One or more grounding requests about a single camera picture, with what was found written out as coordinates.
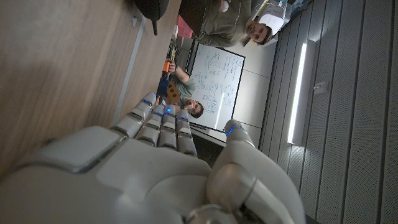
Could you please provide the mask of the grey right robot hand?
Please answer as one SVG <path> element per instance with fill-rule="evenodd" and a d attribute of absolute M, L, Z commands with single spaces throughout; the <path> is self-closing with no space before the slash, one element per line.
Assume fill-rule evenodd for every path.
<path fill-rule="evenodd" d="M 186 110 L 147 94 L 112 128 L 52 141 L 1 181 L 2 223 L 305 223 L 289 176 L 236 120 L 213 166 Z"/>

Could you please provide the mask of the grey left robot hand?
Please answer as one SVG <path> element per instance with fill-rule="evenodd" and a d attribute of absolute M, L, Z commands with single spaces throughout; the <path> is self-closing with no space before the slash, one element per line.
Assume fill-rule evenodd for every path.
<path fill-rule="evenodd" d="M 157 21 L 165 14 L 169 0 L 134 0 L 143 16 L 152 21 L 154 35 L 158 35 Z"/>

